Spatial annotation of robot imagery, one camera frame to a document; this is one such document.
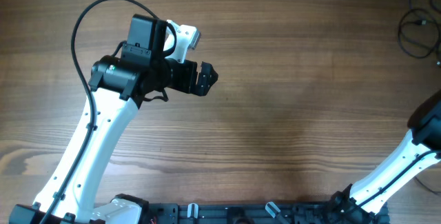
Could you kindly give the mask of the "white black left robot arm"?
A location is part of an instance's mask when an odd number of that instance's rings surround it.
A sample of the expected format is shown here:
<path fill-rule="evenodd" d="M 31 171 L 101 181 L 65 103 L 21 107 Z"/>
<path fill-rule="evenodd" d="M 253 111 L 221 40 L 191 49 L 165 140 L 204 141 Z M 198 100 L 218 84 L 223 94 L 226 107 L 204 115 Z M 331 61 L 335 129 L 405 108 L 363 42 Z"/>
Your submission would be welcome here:
<path fill-rule="evenodd" d="M 201 37 L 194 26 L 132 17 L 126 40 L 97 61 L 88 83 L 82 117 L 52 178 L 32 205 L 16 205 L 11 223 L 153 223 L 149 203 L 119 194 L 96 207 L 96 193 L 127 125 L 156 92 L 166 89 L 205 96 L 218 75 L 209 63 L 186 59 Z"/>

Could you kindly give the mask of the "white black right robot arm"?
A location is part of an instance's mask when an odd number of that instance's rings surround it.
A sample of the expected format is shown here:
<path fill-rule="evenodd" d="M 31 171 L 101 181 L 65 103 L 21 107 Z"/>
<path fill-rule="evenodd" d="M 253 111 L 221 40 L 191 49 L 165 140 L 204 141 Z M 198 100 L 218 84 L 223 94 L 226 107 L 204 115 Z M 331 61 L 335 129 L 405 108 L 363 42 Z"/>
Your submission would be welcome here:
<path fill-rule="evenodd" d="M 407 127 L 401 143 L 378 167 L 332 196 L 323 214 L 326 223 L 376 223 L 390 197 L 440 162 L 440 92 L 416 109 Z"/>

